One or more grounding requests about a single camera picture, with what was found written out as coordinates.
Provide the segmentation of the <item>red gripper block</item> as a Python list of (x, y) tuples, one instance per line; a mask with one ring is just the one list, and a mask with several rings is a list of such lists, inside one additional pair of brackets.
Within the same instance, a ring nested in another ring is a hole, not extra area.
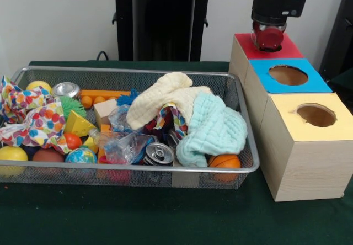
[(282, 50), (286, 26), (263, 25), (252, 23), (251, 39), (257, 49), (264, 52), (278, 52)]

